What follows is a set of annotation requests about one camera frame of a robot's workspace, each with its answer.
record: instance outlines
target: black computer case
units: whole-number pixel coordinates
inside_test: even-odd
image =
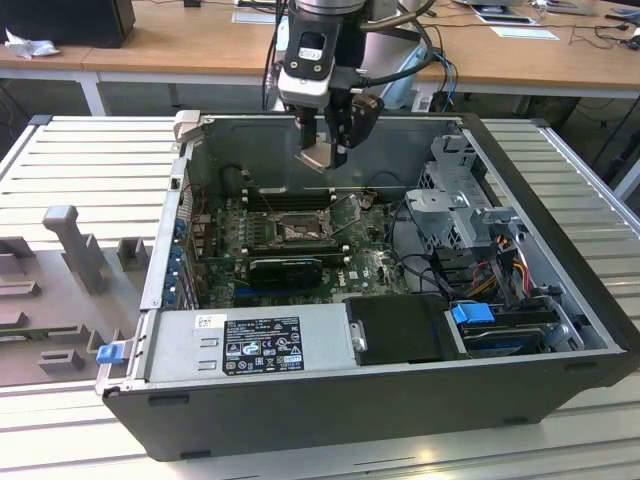
[[[2,0],[0,27],[56,45],[119,48],[133,29],[131,0]]]

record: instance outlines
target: blue latch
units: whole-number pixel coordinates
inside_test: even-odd
[[[124,344],[113,343],[102,345],[98,348],[96,362],[102,363],[124,363]]]
[[[496,318],[486,303],[459,303],[451,309],[456,325],[461,323],[493,323]]]

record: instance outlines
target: power supply label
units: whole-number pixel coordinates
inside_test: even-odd
[[[304,370],[300,318],[229,320],[224,324],[226,375]]]

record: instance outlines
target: green motherboard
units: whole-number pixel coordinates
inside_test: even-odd
[[[390,204],[363,192],[315,200],[262,194],[227,199],[194,218],[200,304],[299,305],[408,293],[402,267],[385,242],[390,220]],[[322,280],[313,288],[253,288],[252,262],[267,259],[320,260]]]

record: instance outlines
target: motherboard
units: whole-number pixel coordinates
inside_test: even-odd
[[[409,293],[386,241],[392,207],[366,192],[246,192],[219,202],[193,219],[200,304],[337,303]]]

